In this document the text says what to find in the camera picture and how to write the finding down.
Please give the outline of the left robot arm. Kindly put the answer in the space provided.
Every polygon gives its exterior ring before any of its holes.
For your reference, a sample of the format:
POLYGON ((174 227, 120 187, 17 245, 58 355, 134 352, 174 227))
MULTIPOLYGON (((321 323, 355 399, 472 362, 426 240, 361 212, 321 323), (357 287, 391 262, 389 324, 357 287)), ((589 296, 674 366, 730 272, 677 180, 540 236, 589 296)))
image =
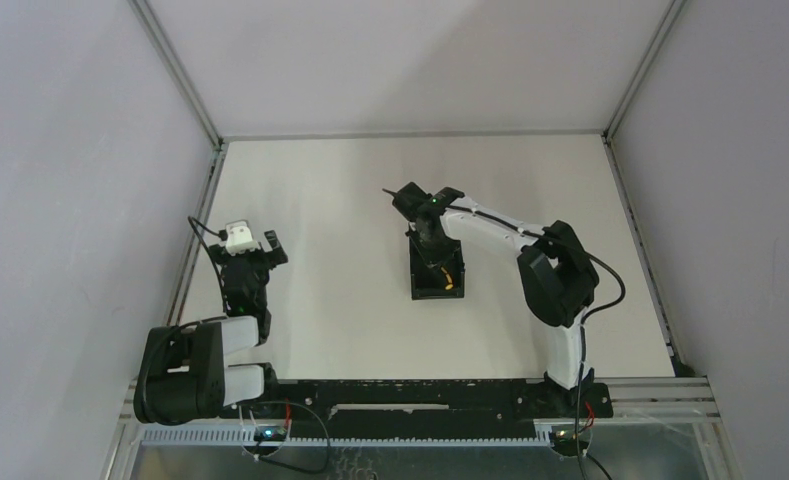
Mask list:
POLYGON ((236 225, 208 248, 222 288, 223 314, 149 331, 133 398, 137 420, 177 426, 215 418, 233 404, 260 417, 275 414, 283 394, 267 363, 232 364, 230 355, 264 345, 271 330, 267 285, 288 256, 275 231, 261 247, 236 225))

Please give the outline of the yellow black screwdriver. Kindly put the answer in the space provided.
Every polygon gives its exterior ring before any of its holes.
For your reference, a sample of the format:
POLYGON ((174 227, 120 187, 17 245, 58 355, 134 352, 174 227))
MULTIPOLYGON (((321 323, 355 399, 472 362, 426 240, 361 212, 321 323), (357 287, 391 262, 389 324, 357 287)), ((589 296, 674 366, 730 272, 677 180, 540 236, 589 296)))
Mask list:
POLYGON ((443 277, 443 279, 445 281, 444 289, 446 291, 452 290, 455 287, 455 283, 454 283, 452 275, 450 274, 450 272, 444 266, 440 266, 439 270, 440 270, 441 275, 442 275, 442 277, 443 277))

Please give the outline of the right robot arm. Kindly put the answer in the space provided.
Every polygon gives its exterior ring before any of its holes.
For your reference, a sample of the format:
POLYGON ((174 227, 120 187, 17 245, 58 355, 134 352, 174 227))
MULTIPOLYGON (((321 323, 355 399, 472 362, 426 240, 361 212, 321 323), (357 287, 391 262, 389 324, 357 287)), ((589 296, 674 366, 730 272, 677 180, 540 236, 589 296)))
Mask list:
POLYGON ((410 182, 390 195, 408 224, 413 299, 464 296, 464 242, 516 266, 530 314, 546 328, 549 406, 575 415, 588 400, 582 323, 599 276, 573 228, 563 221, 542 226, 514 220, 452 187, 430 194, 410 182))

